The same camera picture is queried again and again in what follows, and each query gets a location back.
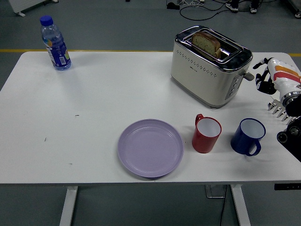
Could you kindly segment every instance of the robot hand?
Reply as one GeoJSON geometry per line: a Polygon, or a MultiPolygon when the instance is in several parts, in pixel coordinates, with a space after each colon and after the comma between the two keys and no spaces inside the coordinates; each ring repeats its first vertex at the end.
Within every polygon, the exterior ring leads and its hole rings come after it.
{"type": "Polygon", "coordinates": [[[274,94],[280,92],[280,102],[289,116],[301,116],[301,76],[293,66],[275,58],[264,58],[253,69],[261,65],[267,67],[263,74],[256,75],[256,87],[260,92],[274,94]]]}

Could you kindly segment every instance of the shoe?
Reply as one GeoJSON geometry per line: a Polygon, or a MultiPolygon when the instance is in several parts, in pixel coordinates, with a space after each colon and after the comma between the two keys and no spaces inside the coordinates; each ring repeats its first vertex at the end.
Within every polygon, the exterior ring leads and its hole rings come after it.
{"type": "Polygon", "coordinates": [[[257,13],[257,9],[256,8],[252,8],[252,3],[250,4],[250,13],[251,14],[256,14],[257,13]]]}
{"type": "Polygon", "coordinates": [[[237,13],[237,12],[238,12],[238,8],[233,8],[233,7],[231,6],[231,1],[227,1],[227,2],[226,2],[226,7],[227,7],[228,9],[230,9],[232,13],[237,13]]]}

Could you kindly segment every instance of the yellow floor line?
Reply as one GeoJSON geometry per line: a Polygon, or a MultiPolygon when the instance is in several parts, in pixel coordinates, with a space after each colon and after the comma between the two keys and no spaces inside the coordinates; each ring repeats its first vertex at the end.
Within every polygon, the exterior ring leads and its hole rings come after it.
{"type": "MultiPolygon", "coordinates": [[[[40,52],[45,49],[0,49],[0,53],[25,53],[25,52],[40,52]]],[[[172,51],[157,51],[157,50],[94,50],[94,49],[70,49],[69,52],[172,52],[172,51]]],[[[301,57],[301,53],[288,53],[291,57],[301,57]]]]}

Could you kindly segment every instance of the toaster slot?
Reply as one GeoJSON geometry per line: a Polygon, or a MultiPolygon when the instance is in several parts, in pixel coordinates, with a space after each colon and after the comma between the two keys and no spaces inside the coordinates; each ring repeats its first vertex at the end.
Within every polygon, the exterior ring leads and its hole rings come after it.
{"type": "Polygon", "coordinates": [[[202,50],[199,47],[192,44],[192,36],[196,32],[194,32],[194,33],[190,34],[189,36],[187,36],[186,38],[184,38],[181,43],[188,45],[190,47],[193,47],[198,53],[202,54],[203,56],[208,57],[209,59],[214,58],[215,60],[222,63],[224,61],[231,59],[234,55],[236,55],[237,53],[239,53],[241,51],[241,48],[239,46],[237,46],[234,42],[213,32],[212,30],[205,28],[205,29],[201,29],[197,32],[206,32],[206,33],[214,36],[220,42],[221,58],[219,58],[219,59],[215,58],[214,56],[210,55],[209,53],[205,52],[204,50],[202,50]]]}

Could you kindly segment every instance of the purple plate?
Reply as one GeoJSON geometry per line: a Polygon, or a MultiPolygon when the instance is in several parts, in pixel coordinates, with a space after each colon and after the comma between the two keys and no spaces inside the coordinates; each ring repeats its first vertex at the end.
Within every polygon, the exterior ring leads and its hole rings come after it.
{"type": "Polygon", "coordinates": [[[131,172],[157,178],[173,171],[183,157],[178,131],[156,119],[137,121],[128,126],[118,141],[118,155],[131,172]]]}

